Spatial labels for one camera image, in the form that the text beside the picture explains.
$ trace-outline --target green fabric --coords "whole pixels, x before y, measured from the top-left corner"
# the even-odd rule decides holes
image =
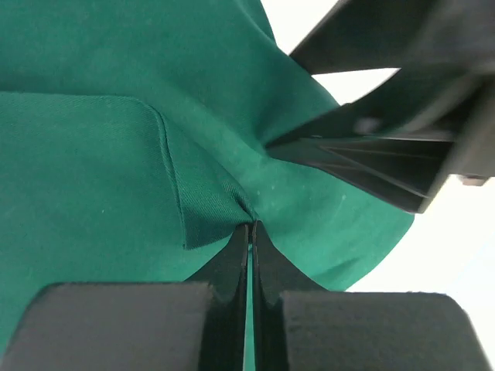
[[[0,33],[0,354],[53,282],[182,280],[259,218],[343,290],[412,222],[265,154],[336,103],[258,0],[2,0]]]

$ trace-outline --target green cloth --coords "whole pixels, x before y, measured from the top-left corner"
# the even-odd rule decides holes
[[[58,281],[178,281],[261,219],[327,288],[412,222],[264,144],[336,106],[258,0],[0,2],[0,354]]]

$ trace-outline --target teal garment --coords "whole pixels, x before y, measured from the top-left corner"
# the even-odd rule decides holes
[[[181,281],[263,220],[344,290],[412,216],[264,144],[336,106],[258,0],[0,2],[0,354],[60,281]]]

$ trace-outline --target white background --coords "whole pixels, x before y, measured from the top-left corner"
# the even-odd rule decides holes
[[[336,0],[261,0],[278,46],[290,53]],[[373,90],[394,70],[315,77],[340,104]],[[425,291],[457,300],[495,365],[495,180],[483,187],[451,177],[389,256],[352,291]]]

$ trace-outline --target black robotic claw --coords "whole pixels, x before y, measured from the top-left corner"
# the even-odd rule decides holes
[[[268,143],[409,213],[450,174],[495,176],[495,2],[339,0],[291,57],[309,73],[394,67],[365,97]]]
[[[490,369],[452,299],[327,291],[256,222],[182,283],[49,286],[0,370],[241,371],[250,234],[258,371]]]

